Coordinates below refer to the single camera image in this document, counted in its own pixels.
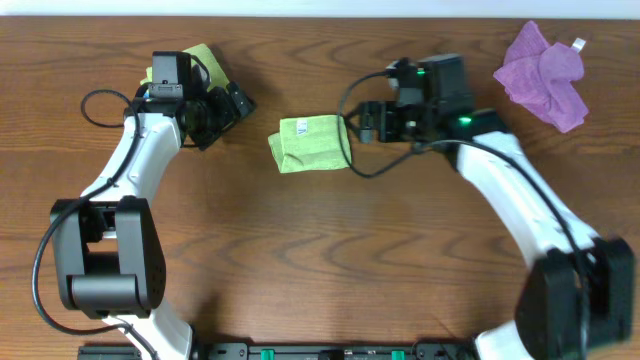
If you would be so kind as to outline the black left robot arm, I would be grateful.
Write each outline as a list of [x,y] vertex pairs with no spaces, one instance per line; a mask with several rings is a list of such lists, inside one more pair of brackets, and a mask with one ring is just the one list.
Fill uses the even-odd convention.
[[151,204],[183,147],[206,150],[255,109],[234,82],[192,97],[143,85],[124,112],[123,134],[99,177],[51,209],[60,298],[118,330],[144,359],[199,359],[191,325],[165,298],[167,269]]

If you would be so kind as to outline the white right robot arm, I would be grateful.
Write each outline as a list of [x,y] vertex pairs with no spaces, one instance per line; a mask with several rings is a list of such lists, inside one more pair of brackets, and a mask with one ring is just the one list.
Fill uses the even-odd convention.
[[583,359],[632,335],[635,256],[575,215],[493,109],[439,98],[360,103],[341,124],[360,142],[431,150],[473,185],[515,240],[528,276],[513,320],[478,335],[479,359]]

